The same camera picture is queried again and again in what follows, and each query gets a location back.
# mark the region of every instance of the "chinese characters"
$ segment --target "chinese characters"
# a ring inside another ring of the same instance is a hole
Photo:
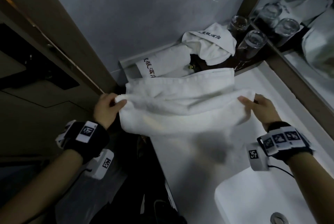
[[[152,66],[152,64],[151,64],[150,61],[148,61],[148,58],[145,58],[145,59],[144,59],[144,62],[145,62],[145,64],[146,64],[146,66],[147,66],[147,69],[148,69],[149,72],[150,72],[150,76],[151,76],[151,78],[156,77],[155,74],[154,74],[154,70],[153,70],[153,68],[150,67],[150,66]]]
[[[197,31],[197,32],[200,33],[200,34],[206,34],[206,35],[209,35],[209,36],[214,37],[214,38],[216,38],[216,39],[220,39],[220,38],[221,38],[219,35],[211,34],[211,33],[209,33],[209,32],[200,32],[200,31]]]

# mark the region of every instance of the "left hand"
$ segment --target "left hand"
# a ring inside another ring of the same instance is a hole
[[[106,130],[115,121],[117,113],[125,106],[126,100],[115,104],[117,94],[102,94],[94,108],[94,120],[101,124]]]

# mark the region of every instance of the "door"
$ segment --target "door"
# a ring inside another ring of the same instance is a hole
[[[0,0],[0,162],[52,159],[64,125],[92,119],[117,84],[100,74],[98,86],[10,2]]]

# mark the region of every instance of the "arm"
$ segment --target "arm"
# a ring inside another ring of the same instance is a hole
[[[246,109],[251,109],[264,129],[277,121],[282,121],[273,103],[262,95],[255,95],[254,101],[240,96],[239,101]],[[306,152],[293,154],[287,159],[296,182],[318,224],[332,223],[334,220],[334,179],[317,160]]]
[[[309,153],[296,154],[287,163],[317,223],[331,223],[334,179]]]
[[[0,209],[0,223],[21,224],[42,212],[61,196],[81,165],[81,155],[65,150]]]
[[[105,129],[114,122],[117,113],[127,102],[122,100],[114,104],[116,96],[114,93],[103,94],[94,108],[94,120]],[[65,150],[0,209],[0,223],[22,224],[41,213],[62,195],[82,162],[83,157],[77,151]]]

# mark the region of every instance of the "folded towel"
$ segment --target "folded towel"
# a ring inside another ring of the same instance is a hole
[[[236,51],[236,40],[227,30],[227,25],[214,23],[204,31],[186,32],[182,43],[191,48],[208,66],[224,62]]]
[[[190,49],[179,44],[164,49],[136,63],[143,78],[155,78],[190,63]]]
[[[253,100],[255,92],[234,90],[234,70],[206,70],[183,78],[135,79],[116,102],[128,102],[120,111],[128,133],[161,136],[219,131],[249,118],[237,100]]]

